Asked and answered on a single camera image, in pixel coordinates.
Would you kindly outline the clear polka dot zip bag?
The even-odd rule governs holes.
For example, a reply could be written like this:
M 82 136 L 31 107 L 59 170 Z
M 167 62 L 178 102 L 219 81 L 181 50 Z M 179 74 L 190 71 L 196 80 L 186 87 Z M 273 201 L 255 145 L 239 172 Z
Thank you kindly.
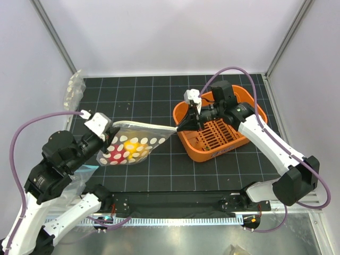
M 172 126 L 135 121 L 118 121 L 113 123 L 113 127 L 120 130 L 107 152 L 97 154 L 96 160 L 101 166 L 138 164 L 177 131 Z

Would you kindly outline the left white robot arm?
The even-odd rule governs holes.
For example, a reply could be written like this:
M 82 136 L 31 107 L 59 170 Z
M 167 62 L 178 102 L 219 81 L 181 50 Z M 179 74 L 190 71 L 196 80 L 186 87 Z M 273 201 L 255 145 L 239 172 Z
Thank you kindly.
M 51 254 L 79 221 L 112 208 L 111 192 L 97 184 L 77 205 L 50 225 L 45 224 L 48 212 L 71 184 L 75 171 L 99 150 L 107 149 L 118 131 L 110 127 L 102 138 L 88 131 L 79 141 L 69 131 L 58 131 L 49 137 L 42 147 L 42 161 L 31 170 L 22 187 L 21 212 L 8 236 L 1 240 L 1 254 Z

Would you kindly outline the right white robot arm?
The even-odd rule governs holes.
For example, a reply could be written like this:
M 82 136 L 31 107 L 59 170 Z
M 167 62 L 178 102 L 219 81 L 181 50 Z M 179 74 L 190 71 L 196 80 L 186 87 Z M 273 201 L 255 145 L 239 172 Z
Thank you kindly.
M 315 174 L 319 172 L 319 160 L 304 156 L 281 139 L 259 115 L 254 98 L 242 100 L 227 81 L 213 83 L 211 95 L 208 105 L 203 106 L 199 90 L 188 89 L 184 93 L 188 108 L 177 130 L 202 131 L 206 123 L 221 120 L 259 148 L 280 175 L 244 187 L 244 194 L 239 197 L 244 210 L 252 210 L 265 200 L 278 200 L 291 206 L 317 187 Z

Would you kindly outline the orange plastic basket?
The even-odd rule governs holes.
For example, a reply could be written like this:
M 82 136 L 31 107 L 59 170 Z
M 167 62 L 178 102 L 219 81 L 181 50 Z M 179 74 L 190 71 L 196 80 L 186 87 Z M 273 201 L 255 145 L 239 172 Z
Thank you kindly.
M 264 122 L 268 121 L 265 112 L 254 103 L 254 98 L 247 90 L 237 85 L 232 85 L 232 87 L 239 103 L 235 109 L 239 124 L 242 119 L 254 113 L 254 108 L 257 108 Z M 208 107 L 213 103 L 211 91 L 201 94 L 200 97 L 201 106 L 197 106 L 192 101 L 189 105 L 182 101 L 174 107 L 173 119 L 176 126 L 185 116 L 189 106 L 195 106 L 199 115 L 203 107 Z M 238 125 L 228 125 L 222 119 L 199 125 L 198 131 L 178 131 L 177 133 L 187 154 L 195 162 L 205 162 L 249 142 L 249 139 L 238 131 Z

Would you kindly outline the red toy strawberry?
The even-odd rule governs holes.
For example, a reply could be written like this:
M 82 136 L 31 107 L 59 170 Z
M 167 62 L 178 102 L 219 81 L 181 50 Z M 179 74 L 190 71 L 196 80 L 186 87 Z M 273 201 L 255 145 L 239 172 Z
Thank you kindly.
M 120 164 L 125 158 L 124 158 L 124 153 L 126 150 L 124 149 L 124 146 L 121 145 L 115 145 L 115 146 L 110 146 L 112 149 L 109 151 L 107 154 L 104 154 L 104 157 L 106 158 L 107 162 L 110 165 L 117 165 Z

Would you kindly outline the yellow toy fruit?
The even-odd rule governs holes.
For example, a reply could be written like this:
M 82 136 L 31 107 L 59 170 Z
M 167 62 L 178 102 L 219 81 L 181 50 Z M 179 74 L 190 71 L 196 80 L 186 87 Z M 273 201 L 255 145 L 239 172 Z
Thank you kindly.
M 147 144 L 141 144 L 137 147 L 136 152 L 139 154 L 138 157 L 142 158 L 149 154 L 149 146 Z
M 125 156 L 124 154 L 124 157 L 126 157 L 127 160 L 131 160 L 132 158 L 138 158 L 139 154 L 136 152 L 136 149 L 139 145 L 140 144 L 138 142 L 136 143 L 132 143 L 131 141 L 124 142 L 124 150 L 126 152 L 129 152 L 127 156 Z

